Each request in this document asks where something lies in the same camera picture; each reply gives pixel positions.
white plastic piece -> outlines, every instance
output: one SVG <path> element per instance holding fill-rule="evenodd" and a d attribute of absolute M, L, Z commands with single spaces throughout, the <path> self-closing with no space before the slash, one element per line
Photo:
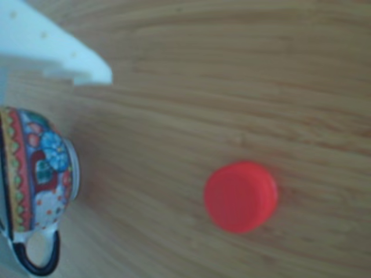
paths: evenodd
<path fill-rule="evenodd" d="M 112 83 L 101 57 L 20 0 L 0 0 L 0 68 L 42 71 L 75 85 Z"/>

patterned cup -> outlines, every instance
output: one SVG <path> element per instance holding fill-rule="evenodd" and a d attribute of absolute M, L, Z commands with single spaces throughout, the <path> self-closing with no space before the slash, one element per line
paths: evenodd
<path fill-rule="evenodd" d="M 47 276 L 59 261 L 60 217 L 78 193 L 78 158 L 72 143 L 35 112 L 0 107 L 0 121 L 0 230 L 24 270 Z M 50 245 L 41 266 L 26 253 L 35 232 Z"/>

table surface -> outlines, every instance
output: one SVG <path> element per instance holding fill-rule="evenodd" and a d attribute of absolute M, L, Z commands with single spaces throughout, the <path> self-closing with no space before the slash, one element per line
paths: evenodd
<path fill-rule="evenodd" d="M 371 5 L 332 0 L 41 0 L 114 85 L 10 75 L 81 158 L 53 278 L 366 278 L 371 272 Z M 218 167 L 267 166 L 279 206 L 217 229 Z"/>

cup handle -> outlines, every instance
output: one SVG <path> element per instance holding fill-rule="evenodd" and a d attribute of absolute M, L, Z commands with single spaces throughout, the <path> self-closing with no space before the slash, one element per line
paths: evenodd
<path fill-rule="evenodd" d="M 22 266 L 31 274 L 36 276 L 48 276 L 54 272 L 59 262 L 60 237 L 59 232 L 55 231 L 50 237 L 46 236 L 49 246 L 52 246 L 50 259 L 44 266 L 34 265 L 27 257 L 25 243 L 13 243 L 14 253 Z"/>

